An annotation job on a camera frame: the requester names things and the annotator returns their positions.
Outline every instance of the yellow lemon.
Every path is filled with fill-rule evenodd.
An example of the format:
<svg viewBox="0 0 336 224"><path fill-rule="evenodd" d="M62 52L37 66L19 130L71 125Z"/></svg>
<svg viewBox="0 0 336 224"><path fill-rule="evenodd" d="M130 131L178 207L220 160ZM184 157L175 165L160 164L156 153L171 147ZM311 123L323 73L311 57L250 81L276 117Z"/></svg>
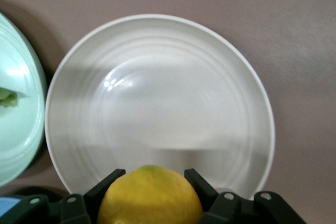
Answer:
<svg viewBox="0 0 336 224"><path fill-rule="evenodd" d="M97 224L196 224L202 214L194 188L181 174L145 165L111 184Z"/></svg>

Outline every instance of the gray tabletop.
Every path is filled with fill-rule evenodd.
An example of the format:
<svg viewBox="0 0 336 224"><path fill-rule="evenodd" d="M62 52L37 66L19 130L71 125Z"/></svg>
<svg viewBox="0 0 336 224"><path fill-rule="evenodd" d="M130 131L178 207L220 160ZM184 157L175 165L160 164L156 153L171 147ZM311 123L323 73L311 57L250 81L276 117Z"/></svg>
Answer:
<svg viewBox="0 0 336 224"><path fill-rule="evenodd" d="M0 0L0 12L28 38L48 80L80 38L119 17L169 14L219 33L270 98L276 150L265 189L307 223L336 222L336 0ZM66 193L45 144L0 193L28 185Z"/></svg>

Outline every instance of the blue plate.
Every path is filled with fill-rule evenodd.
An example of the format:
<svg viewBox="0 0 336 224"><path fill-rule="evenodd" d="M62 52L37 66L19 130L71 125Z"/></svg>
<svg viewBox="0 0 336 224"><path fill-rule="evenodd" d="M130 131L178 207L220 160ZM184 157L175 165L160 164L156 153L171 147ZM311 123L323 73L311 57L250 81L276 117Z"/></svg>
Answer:
<svg viewBox="0 0 336 224"><path fill-rule="evenodd" d="M46 78L24 35L0 13L0 87L17 93L0 106L0 186L20 175L44 139Z"/></svg>
<svg viewBox="0 0 336 224"><path fill-rule="evenodd" d="M18 204L20 199L12 197L0 197L0 217Z"/></svg>

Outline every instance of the green vegetable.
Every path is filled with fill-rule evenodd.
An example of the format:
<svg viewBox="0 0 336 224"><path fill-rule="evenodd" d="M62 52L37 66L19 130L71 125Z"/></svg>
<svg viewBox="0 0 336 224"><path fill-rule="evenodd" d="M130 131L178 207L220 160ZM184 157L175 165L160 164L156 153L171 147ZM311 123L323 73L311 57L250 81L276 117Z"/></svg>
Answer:
<svg viewBox="0 0 336 224"><path fill-rule="evenodd" d="M0 105L15 107L17 105L17 94L13 91L0 88Z"/></svg>

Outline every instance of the metal bolt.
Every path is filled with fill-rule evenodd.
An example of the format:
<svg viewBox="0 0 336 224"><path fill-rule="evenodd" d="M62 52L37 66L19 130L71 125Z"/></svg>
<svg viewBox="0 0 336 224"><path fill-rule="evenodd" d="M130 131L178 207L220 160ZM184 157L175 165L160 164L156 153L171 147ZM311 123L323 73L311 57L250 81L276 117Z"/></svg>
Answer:
<svg viewBox="0 0 336 224"><path fill-rule="evenodd" d="M34 198L34 199L31 199L30 200L30 204L36 204L36 203L38 203L40 201L40 198Z"/></svg>
<svg viewBox="0 0 336 224"><path fill-rule="evenodd" d="M70 197L67 199L67 203L72 203L74 201L76 201L76 197Z"/></svg>
<svg viewBox="0 0 336 224"><path fill-rule="evenodd" d="M269 193L261 193L260 194L261 198L265 199L265 200L270 200L272 199L272 196L270 196Z"/></svg>
<svg viewBox="0 0 336 224"><path fill-rule="evenodd" d="M226 193L226 194L224 194L224 198L226 198L228 200L234 200L235 196L231 193Z"/></svg>

